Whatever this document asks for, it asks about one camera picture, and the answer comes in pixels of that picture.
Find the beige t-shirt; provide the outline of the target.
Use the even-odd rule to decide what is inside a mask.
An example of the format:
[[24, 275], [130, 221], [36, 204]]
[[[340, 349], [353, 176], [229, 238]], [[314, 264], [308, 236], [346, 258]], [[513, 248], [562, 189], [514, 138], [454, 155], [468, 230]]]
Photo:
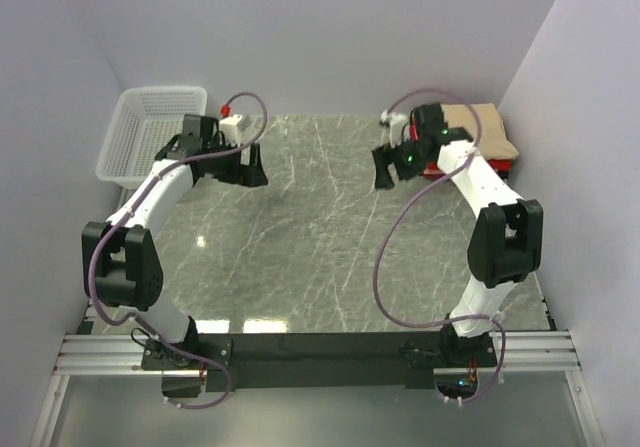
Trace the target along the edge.
[[[480, 121], [479, 151], [487, 160], [513, 161], [519, 156], [516, 147], [508, 140], [504, 123], [493, 103], [472, 104]], [[444, 119], [450, 127], [464, 127], [476, 138], [477, 123], [471, 111], [463, 104], [442, 104]]]

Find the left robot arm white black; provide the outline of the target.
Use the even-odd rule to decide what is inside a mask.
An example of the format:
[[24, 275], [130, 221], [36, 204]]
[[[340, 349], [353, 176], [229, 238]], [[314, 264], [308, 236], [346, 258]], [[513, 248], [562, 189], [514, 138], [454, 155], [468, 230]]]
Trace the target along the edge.
[[82, 231], [85, 292], [97, 312], [124, 308], [124, 317], [137, 321], [151, 335], [151, 346], [163, 346], [166, 359], [179, 369], [199, 359], [199, 334], [195, 321], [162, 292], [164, 272], [154, 238], [178, 201], [205, 176], [247, 188], [267, 185], [259, 144], [242, 153], [247, 124], [239, 114], [185, 115], [181, 131], [157, 152], [131, 198], [106, 221], [89, 222]]

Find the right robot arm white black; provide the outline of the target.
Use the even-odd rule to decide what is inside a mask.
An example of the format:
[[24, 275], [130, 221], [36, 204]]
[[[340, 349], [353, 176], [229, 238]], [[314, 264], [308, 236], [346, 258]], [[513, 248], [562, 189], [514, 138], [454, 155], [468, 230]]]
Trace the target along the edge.
[[434, 166], [470, 206], [475, 225], [467, 248], [470, 279], [456, 307], [440, 322], [444, 362], [460, 366], [473, 342], [494, 325], [507, 295], [541, 263], [543, 208], [512, 190], [491, 166], [499, 151], [482, 143], [496, 120], [488, 104], [423, 104], [404, 114], [385, 110], [380, 125], [388, 139], [373, 149], [375, 183], [389, 190]]

